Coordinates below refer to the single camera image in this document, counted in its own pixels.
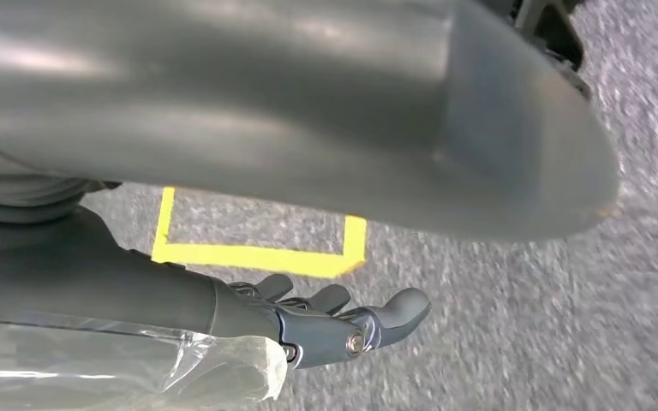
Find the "metal screw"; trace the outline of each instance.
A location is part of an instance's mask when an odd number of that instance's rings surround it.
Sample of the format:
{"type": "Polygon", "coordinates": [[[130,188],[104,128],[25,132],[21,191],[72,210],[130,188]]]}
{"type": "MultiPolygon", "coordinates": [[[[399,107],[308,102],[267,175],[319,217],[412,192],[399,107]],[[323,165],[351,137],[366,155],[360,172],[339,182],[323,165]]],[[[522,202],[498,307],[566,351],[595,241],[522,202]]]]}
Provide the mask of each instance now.
{"type": "Polygon", "coordinates": [[[347,353],[351,357],[357,357],[364,350],[364,335],[360,331],[351,333],[347,338],[347,353]]]}

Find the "floor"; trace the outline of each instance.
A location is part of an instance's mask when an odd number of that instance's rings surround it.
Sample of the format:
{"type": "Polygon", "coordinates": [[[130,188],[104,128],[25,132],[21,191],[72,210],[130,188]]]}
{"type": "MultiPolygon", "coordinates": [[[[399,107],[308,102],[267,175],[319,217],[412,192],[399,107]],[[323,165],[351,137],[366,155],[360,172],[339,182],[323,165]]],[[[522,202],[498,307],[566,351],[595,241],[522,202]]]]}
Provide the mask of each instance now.
{"type": "MultiPolygon", "coordinates": [[[[338,281],[362,304],[407,286],[434,310],[407,343],[296,372],[271,410],[658,410],[658,0],[588,0],[584,77],[623,158],[621,207],[598,230],[515,247],[370,223],[368,262],[338,281]]],[[[160,188],[87,200],[125,247],[151,250],[160,188]]],[[[338,251],[343,216],[177,190],[182,242],[338,251]]],[[[193,266],[225,280],[251,270],[193,266]]],[[[326,280],[298,277],[311,292],[326,280]]]]}

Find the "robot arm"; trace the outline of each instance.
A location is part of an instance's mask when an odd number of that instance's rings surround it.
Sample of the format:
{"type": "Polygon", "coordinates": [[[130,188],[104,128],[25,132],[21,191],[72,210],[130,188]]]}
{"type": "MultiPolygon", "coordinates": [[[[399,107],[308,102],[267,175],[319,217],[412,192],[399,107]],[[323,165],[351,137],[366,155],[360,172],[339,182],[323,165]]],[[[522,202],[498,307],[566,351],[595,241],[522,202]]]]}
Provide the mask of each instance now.
{"type": "Polygon", "coordinates": [[[63,215],[92,180],[476,240],[587,229],[616,158],[549,63],[573,74],[578,47],[534,33],[470,0],[0,0],[0,221],[63,215]]]}

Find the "gray plastic cover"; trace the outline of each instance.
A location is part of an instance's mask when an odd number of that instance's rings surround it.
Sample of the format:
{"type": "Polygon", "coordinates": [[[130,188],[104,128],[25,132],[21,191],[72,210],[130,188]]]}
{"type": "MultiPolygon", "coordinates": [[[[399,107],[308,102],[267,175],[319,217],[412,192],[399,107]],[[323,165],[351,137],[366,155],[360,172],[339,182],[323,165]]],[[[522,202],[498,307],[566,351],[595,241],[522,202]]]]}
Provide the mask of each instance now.
{"type": "Polygon", "coordinates": [[[29,173],[507,241],[619,190],[588,102],[473,0],[0,0],[0,204],[79,187],[29,173]]]}
{"type": "Polygon", "coordinates": [[[213,411],[275,398],[288,367],[264,337],[17,318],[0,323],[0,411],[213,411]]]}

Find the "yellow tape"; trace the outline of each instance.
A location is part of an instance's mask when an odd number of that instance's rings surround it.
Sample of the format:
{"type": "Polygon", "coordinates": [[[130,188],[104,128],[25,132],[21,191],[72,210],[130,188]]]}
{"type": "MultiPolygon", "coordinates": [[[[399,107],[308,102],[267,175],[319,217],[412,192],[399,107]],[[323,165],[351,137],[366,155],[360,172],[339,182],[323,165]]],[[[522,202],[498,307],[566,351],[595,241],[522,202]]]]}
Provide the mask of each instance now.
{"type": "Polygon", "coordinates": [[[175,189],[165,188],[153,244],[153,260],[160,263],[170,261],[194,265],[223,265],[335,278],[361,267],[365,262],[367,221],[363,218],[346,217],[342,254],[218,244],[170,244],[168,234],[174,202],[175,189]]]}

